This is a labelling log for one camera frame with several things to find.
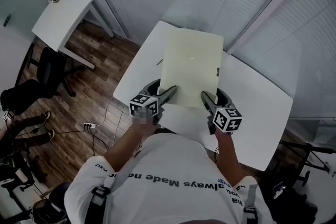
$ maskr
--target person's leg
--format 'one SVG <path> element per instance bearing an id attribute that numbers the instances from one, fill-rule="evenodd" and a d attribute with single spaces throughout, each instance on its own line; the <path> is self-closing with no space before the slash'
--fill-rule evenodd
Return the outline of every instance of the person's leg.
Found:
<path id="1" fill-rule="evenodd" d="M 26 118 L 20 121 L 13 121 L 12 124 L 10 125 L 10 131 L 16 136 L 26 127 L 45 123 L 45 121 L 49 119 L 50 116 L 51 112 L 47 111 L 46 113 L 41 114 L 40 116 Z"/>
<path id="2" fill-rule="evenodd" d="M 41 146 L 50 142 L 55 136 L 55 130 L 51 129 L 48 133 L 35 135 L 29 138 L 16 139 L 15 142 L 18 144 L 19 148 L 31 147 L 31 146 Z"/>

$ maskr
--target power strip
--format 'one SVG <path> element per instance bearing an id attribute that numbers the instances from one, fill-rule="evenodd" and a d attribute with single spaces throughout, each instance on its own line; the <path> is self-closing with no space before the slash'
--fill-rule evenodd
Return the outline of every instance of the power strip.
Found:
<path id="1" fill-rule="evenodd" d="M 95 129 L 96 124 L 95 123 L 90 123 L 90 122 L 85 122 L 84 127 L 89 127 L 89 128 Z"/>

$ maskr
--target person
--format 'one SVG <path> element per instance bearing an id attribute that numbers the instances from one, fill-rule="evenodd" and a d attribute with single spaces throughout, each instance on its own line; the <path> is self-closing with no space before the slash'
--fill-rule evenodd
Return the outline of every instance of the person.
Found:
<path id="1" fill-rule="evenodd" d="M 47 111 L 40 116 L 14 121 L 14 115 L 8 114 L 5 126 L 0 130 L 0 158 L 4 158 L 14 151 L 24 151 L 32 146 L 40 146 L 48 143 L 55 136 L 55 130 L 51 129 L 47 133 L 35 135 L 29 138 L 15 138 L 24 128 L 45 124 L 50 118 L 51 112 Z"/>
<path id="2" fill-rule="evenodd" d="M 216 130 L 217 167 L 199 142 L 167 129 L 154 130 L 152 119 L 145 124 L 136 120 L 103 156 L 84 163 L 65 194 L 71 223 L 85 223 L 92 190 L 111 188 L 142 138 L 153 133 L 135 154 L 133 162 L 137 161 L 128 177 L 107 196 L 103 222 L 243 223 L 249 186 L 257 182 L 244 176 L 232 137 Z M 258 223 L 273 223 L 259 187 L 254 206 Z"/>

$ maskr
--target wooden floor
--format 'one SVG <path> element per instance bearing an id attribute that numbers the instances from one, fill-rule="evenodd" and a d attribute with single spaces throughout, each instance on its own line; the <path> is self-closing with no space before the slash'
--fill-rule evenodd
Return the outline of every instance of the wooden floor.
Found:
<path id="1" fill-rule="evenodd" d="M 33 59 L 39 60 L 45 47 L 39 41 L 33 53 Z M 96 67 L 84 72 L 77 72 L 68 77 L 70 87 L 76 91 L 76 97 L 70 97 L 62 85 L 59 86 L 60 96 L 52 99 L 39 99 L 20 118 L 39 115 L 48 110 L 52 112 L 46 128 L 54 128 L 56 132 L 83 131 L 84 122 L 100 124 L 104 120 L 106 105 L 112 98 L 118 82 L 138 52 L 140 46 L 120 37 L 110 38 L 99 27 L 84 22 L 79 25 L 70 37 L 67 47 L 84 59 L 92 62 Z M 67 68 L 78 66 L 79 63 L 68 58 Z M 27 79 L 36 79 L 37 68 L 30 65 L 25 68 L 20 82 Z M 97 137 L 105 141 L 108 147 L 112 146 L 131 125 L 128 108 L 123 103 L 113 99 L 107 109 L 105 122 L 95 129 Z M 22 133 L 31 131 L 30 127 Z M 55 186 L 65 181 L 72 181 L 83 163 L 93 155 L 92 136 L 88 132 L 56 134 L 48 144 L 32 147 L 32 155 L 39 155 L 41 169 L 48 174 L 46 185 Z M 95 153 L 102 154 L 104 145 L 95 139 Z M 268 171 L 271 171 L 275 162 L 283 159 L 283 163 L 299 163 L 296 155 L 285 150 L 281 145 L 271 161 Z M 264 173 L 244 166 L 246 175 L 253 175 L 261 180 Z"/>

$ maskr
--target white table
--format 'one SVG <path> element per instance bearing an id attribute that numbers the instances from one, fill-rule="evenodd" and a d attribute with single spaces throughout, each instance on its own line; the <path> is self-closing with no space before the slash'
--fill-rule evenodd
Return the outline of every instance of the white table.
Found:
<path id="1" fill-rule="evenodd" d="M 92 5 L 92 0 L 60 0 L 58 3 L 51 1 L 39 17 L 32 32 L 50 48 L 61 51 L 93 69 L 95 66 L 92 63 L 65 48 L 69 37 L 89 10 L 108 35 L 113 37 L 113 32 Z"/>
<path id="2" fill-rule="evenodd" d="M 167 29 L 158 22 L 127 71 L 113 96 L 128 104 L 146 84 L 159 79 L 164 55 Z M 239 162 L 265 170 L 274 155 L 285 129 L 292 98 L 261 74 L 233 56 L 223 52 L 218 87 L 232 99 L 244 119 L 233 141 Z M 175 133 L 197 140 L 209 150 L 218 146 L 216 137 L 209 134 L 204 109 L 165 104 L 160 124 Z"/>

